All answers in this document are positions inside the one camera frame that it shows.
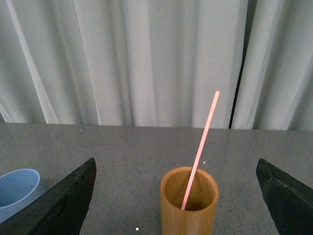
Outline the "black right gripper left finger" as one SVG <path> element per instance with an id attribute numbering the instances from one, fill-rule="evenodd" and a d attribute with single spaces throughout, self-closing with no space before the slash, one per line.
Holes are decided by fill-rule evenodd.
<path id="1" fill-rule="evenodd" d="M 2 235 L 78 235 L 89 210 L 96 178 L 88 159 L 46 193 L 5 220 Z"/>

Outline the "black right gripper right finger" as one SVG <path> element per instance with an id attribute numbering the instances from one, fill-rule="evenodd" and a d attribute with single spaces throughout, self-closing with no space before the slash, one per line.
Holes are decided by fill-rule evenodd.
<path id="1" fill-rule="evenodd" d="M 258 161 L 256 175 L 278 233 L 311 235 L 313 189 L 265 159 Z"/>

